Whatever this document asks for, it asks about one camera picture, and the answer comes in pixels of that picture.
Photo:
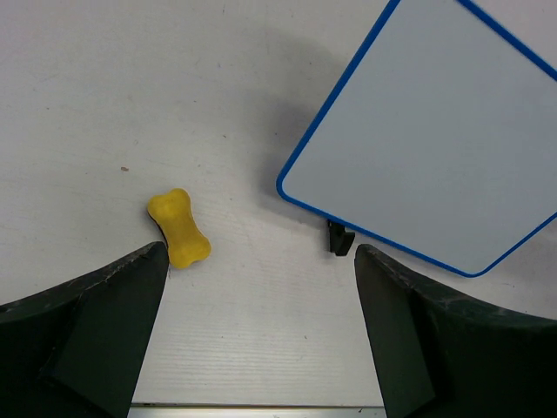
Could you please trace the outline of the yellow bone-shaped eraser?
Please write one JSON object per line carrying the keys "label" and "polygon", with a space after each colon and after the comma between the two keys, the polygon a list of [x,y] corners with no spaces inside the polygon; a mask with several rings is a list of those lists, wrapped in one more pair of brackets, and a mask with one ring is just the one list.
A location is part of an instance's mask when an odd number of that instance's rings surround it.
{"label": "yellow bone-shaped eraser", "polygon": [[195,222],[186,190],[175,188],[152,197],[147,212],[164,235],[173,267],[188,268],[211,254],[211,243]]}

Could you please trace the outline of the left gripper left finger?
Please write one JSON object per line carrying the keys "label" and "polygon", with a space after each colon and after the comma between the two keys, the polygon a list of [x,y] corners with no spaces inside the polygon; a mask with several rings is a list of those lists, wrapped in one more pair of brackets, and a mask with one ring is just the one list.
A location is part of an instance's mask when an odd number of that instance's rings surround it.
{"label": "left gripper left finger", "polygon": [[168,269],[155,241],[2,305],[1,415],[127,416]]}

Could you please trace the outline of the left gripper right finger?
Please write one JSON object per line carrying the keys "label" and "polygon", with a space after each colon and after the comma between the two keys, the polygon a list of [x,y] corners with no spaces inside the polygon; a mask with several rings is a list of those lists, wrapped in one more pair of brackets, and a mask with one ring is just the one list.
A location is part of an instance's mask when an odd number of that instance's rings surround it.
{"label": "left gripper right finger", "polygon": [[553,417],[556,323],[478,300],[370,245],[354,260],[390,417]]}

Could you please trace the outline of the blue framed whiteboard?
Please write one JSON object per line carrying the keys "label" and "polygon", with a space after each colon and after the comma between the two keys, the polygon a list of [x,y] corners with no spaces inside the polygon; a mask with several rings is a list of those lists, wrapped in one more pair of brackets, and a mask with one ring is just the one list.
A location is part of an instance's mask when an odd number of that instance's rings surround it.
{"label": "blue framed whiteboard", "polygon": [[465,277],[556,216],[556,70],[471,1],[391,1],[276,180]]}

